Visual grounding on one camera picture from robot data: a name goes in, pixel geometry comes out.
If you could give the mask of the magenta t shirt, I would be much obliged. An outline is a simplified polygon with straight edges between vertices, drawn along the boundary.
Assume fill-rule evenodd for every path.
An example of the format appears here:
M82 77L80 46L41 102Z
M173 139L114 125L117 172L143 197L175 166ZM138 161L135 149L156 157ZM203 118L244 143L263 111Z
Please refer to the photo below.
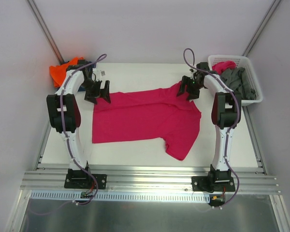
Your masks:
M177 95L180 85L112 93L111 103L99 99L93 110L92 142L161 138L169 156L184 160L199 135L202 113L187 100L187 93Z
M217 72L218 74L222 74L224 71L227 69L235 69L236 68L236 63L233 61L224 61L224 62L219 62L215 65L212 66L212 70Z

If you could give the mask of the white plastic laundry basket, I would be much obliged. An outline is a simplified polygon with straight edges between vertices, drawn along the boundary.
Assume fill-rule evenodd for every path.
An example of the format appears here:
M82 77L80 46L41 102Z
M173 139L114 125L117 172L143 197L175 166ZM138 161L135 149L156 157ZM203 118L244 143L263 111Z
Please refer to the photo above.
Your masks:
M208 66L220 75L227 87L241 94L243 106L262 102L261 86L252 63L247 57L210 55Z

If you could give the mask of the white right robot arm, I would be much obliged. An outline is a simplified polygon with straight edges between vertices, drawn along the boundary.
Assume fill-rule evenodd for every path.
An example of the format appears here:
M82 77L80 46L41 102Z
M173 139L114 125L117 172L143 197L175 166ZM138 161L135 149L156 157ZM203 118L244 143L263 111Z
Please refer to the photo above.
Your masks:
M219 74L189 65L191 76L183 76L177 96L188 93L187 100L199 98L200 89L214 95L211 120L216 130L216 147L207 178L209 189L216 191L231 179L231 144L234 130L241 119L241 94L234 92Z

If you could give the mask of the folded blue t shirt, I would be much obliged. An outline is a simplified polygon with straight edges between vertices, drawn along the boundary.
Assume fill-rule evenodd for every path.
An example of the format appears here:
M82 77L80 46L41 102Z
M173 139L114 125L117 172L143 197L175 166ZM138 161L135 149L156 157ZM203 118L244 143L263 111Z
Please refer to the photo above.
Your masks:
M87 60L85 60L85 59L80 59L80 60L78 60L78 62L77 62L78 65L86 65L86 64L88 64L88 63L91 63L91 61L87 61ZM91 80L92 80L92 76L93 76L93 69L95 69L96 66L97 66L97 64L92 64L91 66L88 66L88 67L86 67L86 68L84 69L84 71L87 72L87 76L88 76L88 78L91 79ZM84 89L82 86L80 86L80 88L79 88L78 91L79 91L79 92L81 92L81 91L85 91L85 89Z

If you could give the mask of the right corner metal post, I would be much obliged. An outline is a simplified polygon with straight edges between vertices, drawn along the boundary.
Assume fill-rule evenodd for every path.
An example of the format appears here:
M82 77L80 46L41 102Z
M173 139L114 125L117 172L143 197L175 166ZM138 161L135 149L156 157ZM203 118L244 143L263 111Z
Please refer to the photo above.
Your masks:
M261 38L262 33L266 29L267 25L271 21L272 17L274 16L275 12L278 10L278 8L282 2L283 2L283 0L272 1L268 10L266 11L265 15L263 16L261 22L259 23L256 31L254 32L253 36L249 40L249 43L247 44L245 50L242 53L242 56L248 57L249 54L252 52L254 46L256 45L258 40Z

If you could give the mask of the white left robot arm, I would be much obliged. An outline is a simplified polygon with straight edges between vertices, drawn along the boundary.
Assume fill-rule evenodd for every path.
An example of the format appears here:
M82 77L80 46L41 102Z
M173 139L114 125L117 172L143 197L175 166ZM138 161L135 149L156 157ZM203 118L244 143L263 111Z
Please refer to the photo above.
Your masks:
M106 80L104 88L101 88L104 74L97 70L97 63L105 58L106 54L103 54L94 62L80 60L76 65L70 65L62 85L55 94L46 97L51 127L65 143L70 156L69 172L80 171L75 176L75 182L82 188L91 184L92 176L80 142L81 115L75 96L79 88L83 88L85 101L97 104L97 99L101 98L111 102L110 81Z

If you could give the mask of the folded orange t shirt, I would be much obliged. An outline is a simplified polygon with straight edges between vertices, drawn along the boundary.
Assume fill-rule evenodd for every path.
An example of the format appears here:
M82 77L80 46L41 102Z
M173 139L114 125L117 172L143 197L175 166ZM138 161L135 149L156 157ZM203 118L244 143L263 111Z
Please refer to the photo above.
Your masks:
M53 80L53 85L55 88L61 87L63 84L65 78L66 78L66 69L70 65L77 65L78 60L84 59L83 57L74 57L67 63L64 63L62 65L57 65L57 66L50 66L49 67L49 73L50 76Z

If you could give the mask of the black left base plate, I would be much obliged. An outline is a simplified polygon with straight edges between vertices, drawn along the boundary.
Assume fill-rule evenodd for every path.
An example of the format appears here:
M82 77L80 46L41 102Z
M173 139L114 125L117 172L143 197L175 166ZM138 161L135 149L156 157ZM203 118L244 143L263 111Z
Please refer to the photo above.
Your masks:
M107 175L106 174L93 174L98 183L98 189L106 189ZM94 185L96 189L96 184L92 177L88 174L82 172L81 170L72 171L66 175L64 188L65 189L90 189Z

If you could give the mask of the corner metal post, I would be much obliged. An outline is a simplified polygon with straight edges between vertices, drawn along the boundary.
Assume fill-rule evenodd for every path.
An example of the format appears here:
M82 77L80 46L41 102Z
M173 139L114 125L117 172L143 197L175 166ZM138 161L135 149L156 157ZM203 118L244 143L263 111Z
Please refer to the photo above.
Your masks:
M275 12L278 10L278 8L282 2L283 2L283 0L272 1L268 10L266 11L265 15L263 16L261 22L259 23L256 31L254 32L253 36L249 40L249 43L247 44L245 50L242 53L242 56L248 57L249 54L252 52L254 46L256 45L258 40L261 38L262 33L266 29L267 25L271 21L272 17L274 16Z
M51 31L49 30L39 8L38 8L38 5L36 3L35 0L26 0L32 14L34 15L39 27L41 28L51 50L53 51L55 57L57 58L59 64L63 64L65 62L52 34L51 34Z

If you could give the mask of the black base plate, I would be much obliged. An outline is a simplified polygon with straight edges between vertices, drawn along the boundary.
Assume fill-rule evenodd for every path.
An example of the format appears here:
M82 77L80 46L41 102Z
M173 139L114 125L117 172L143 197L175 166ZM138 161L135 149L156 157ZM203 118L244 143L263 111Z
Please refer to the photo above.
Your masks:
M235 192L235 184L233 178L228 178L223 181L214 181L208 176L192 176L191 185L193 191L204 192Z
M106 189L107 175L106 174L93 174L98 183L98 189ZM82 172L81 170L72 171L66 175L64 188L65 189L90 189L94 185L96 189L96 184L92 177L88 174Z

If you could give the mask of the magenta t shirt in basket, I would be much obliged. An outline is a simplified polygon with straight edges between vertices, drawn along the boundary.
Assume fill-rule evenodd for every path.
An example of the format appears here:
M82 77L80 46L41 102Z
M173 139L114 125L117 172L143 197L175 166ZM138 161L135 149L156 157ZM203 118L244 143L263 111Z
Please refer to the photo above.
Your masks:
M224 61L224 62L219 62L215 65L212 66L212 70L217 72L218 74L222 74L224 71L227 69L235 69L236 68L236 63L233 61Z

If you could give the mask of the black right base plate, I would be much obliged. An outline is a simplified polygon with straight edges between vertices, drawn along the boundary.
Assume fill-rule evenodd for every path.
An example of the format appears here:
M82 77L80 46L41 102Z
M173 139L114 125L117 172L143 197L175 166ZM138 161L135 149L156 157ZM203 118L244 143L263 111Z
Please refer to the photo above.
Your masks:
M204 192L235 192L235 184L233 178L228 178L223 181L214 181L208 176L192 176L191 185L193 191Z

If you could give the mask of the grey t shirts in basket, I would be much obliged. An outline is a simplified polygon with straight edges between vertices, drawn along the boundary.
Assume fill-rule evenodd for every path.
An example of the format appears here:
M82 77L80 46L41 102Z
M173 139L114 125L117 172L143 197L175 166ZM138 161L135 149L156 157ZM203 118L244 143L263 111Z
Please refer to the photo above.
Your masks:
M243 100L256 99L256 92L249 85L245 68L227 69L220 77L230 89L239 92Z

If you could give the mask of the left corner metal post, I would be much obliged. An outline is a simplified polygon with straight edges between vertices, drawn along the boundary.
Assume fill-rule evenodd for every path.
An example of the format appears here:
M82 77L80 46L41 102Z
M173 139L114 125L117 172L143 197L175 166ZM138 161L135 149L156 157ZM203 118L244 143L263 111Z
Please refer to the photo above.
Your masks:
M59 64L63 64L65 62L52 34L51 34L51 31L49 30L39 8L38 8L38 5L36 3L35 0L26 0L32 14L34 15L39 27L41 28L51 50L53 51L55 57L57 58Z

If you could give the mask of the aluminium mounting rail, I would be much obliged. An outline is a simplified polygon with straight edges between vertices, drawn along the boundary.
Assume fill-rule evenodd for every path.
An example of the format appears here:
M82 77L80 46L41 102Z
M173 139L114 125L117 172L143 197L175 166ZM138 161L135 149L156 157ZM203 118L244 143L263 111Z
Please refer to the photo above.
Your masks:
M68 166L40 164L34 171L26 171L21 189L62 190ZM106 174L106 189L119 192L191 193L193 176L207 175L206 167L150 167L122 165L91 165L94 174ZM278 178L267 175L263 168L236 169L239 194L281 195Z

